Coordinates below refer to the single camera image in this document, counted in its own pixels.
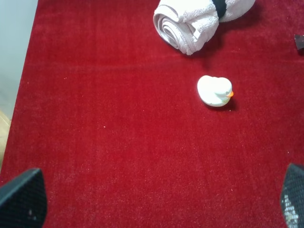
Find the red carpet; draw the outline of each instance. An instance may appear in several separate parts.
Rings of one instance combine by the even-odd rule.
[[[303,1],[257,0],[187,57],[157,0],[40,0],[1,181],[45,176],[46,228],[285,227],[279,195],[304,163]],[[207,108],[202,75],[235,96]]]

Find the white rubber duck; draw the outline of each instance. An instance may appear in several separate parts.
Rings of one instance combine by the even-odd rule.
[[[213,107],[222,107],[233,96],[232,83],[224,77],[205,75],[198,81],[199,96],[204,103]]]

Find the black band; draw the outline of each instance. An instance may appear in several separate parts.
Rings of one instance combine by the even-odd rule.
[[[225,0],[212,0],[213,4],[215,5],[215,9],[218,13],[218,18],[221,19],[227,10],[227,4]]]

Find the white towel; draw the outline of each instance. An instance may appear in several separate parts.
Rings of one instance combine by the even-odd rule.
[[[246,13],[255,0],[226,0],[226,13],[219,19],[212,0],[161,0],[153,22],[158,34],[183,54],[202,49],[214,35],[219,21],[234,20]]]

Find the wooden floor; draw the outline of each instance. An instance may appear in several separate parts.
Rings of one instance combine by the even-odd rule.
[[[10,130],[10,120],[0,111],[0,170],[2,167],[3,155],[6,141]]]

